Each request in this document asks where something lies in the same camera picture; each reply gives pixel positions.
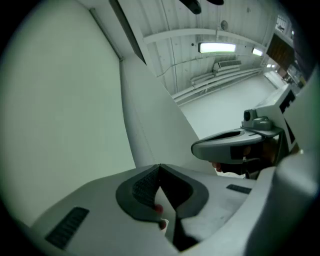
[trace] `ceiling light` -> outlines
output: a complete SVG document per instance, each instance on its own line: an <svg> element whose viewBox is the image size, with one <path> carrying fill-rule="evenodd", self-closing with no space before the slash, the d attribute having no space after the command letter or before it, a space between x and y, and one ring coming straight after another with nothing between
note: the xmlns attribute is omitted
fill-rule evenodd
<svg viewBox="0 0 320 256"><path fill-rule="evenodd" d="M253 48L252 53L258 56L262 56L263 52L261 50L258 50L256 48Z"/></svg>
<svg viewBox="0 0 320 256"><path fill-rule="evenodd" d="M199 43L199 53L216 53L216 52L234 52L236 45L221 42L202 42Z"/></svg>

